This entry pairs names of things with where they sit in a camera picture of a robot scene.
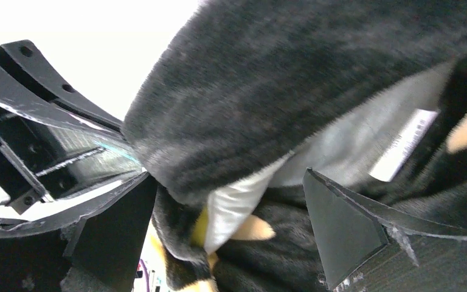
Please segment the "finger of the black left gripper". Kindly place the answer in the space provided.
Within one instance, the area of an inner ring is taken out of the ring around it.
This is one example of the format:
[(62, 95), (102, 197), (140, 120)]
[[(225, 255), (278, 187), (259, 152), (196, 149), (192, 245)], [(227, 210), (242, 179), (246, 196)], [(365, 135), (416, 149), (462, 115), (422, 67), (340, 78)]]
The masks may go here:
[(80, 94), (29, 40), (0, 45), (0, 102), (47, 125), (87, 128), (80, 116), (98, 130), (120, 130), (119, 119)]
[(49, 105), (35, 118), (0, 107), (0, 215), (60, 209), (142, 173), (119, 127), (100, 108)]

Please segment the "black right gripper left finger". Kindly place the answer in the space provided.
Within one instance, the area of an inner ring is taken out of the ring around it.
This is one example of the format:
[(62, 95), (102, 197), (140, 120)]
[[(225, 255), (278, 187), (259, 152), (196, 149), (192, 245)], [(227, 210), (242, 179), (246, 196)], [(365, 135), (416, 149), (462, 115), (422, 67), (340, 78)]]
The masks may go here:
[(144, 173), (55, 215), (0, 230), (0, 291), (130, 291), (156, 189)]

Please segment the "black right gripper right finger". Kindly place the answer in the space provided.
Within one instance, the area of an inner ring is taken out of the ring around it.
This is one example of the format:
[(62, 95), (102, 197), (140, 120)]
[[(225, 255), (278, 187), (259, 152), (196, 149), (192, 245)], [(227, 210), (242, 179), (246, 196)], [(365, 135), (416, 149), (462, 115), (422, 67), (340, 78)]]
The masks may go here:
[(313, 169), (303, 189), (330, 291), (467, 291), (467, 229), (401, 212)]

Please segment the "white yellow pillow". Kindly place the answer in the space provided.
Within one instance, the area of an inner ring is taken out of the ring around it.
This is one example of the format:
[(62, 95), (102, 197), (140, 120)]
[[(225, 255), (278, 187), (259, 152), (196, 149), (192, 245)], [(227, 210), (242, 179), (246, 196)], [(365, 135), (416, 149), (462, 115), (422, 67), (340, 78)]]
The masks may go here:
[(416, 109), (437, 111), (454, 63), (407, 77), (336, 119), (271, 165), (209, 194), (199, 244), (215, 252), (253, 213), (266, 189), (298, 186), (312, 168), (345, 186), (373, 178), (370, 169)]

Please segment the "black floral pillowcase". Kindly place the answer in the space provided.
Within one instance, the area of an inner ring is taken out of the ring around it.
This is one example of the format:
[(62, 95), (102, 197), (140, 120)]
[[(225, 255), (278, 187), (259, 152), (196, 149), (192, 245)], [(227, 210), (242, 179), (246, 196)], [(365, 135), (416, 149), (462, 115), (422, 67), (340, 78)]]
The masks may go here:
[(443, 63), (455, 67), (438, 116), (396, 176), (338, 184), (467, 229), (467, 1), (206, 1), (150, 72), (122, 128), (158, 183), (153, 269), (172, 291), (330, 291), (303, 181), (266, 189), (211, 254), (197, 230), (209, 194)]

